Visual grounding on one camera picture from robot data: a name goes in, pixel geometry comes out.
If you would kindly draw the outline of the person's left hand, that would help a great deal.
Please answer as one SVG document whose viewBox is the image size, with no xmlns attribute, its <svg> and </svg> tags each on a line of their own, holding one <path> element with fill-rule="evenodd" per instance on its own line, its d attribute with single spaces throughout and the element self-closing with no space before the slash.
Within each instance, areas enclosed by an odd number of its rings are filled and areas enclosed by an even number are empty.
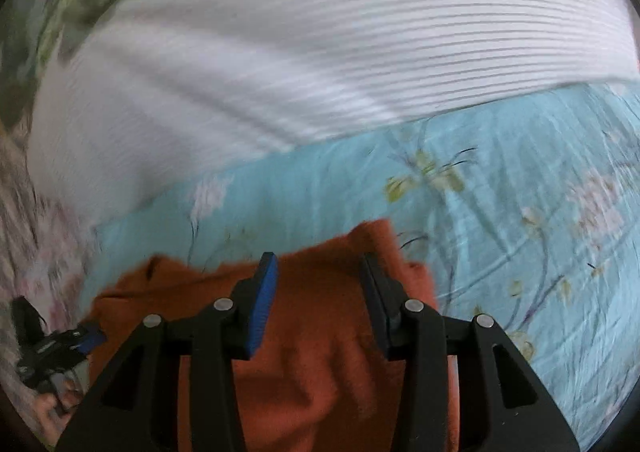
<svg viewBox="0 0 640 452">
<path fill-rule="evenodd" d="M 65 380 L 57 396 L 38 394 L 34 399 L 34 411 L 48 446 L 56 445 L 83 398 L 78 383 Z"/>
</svg>

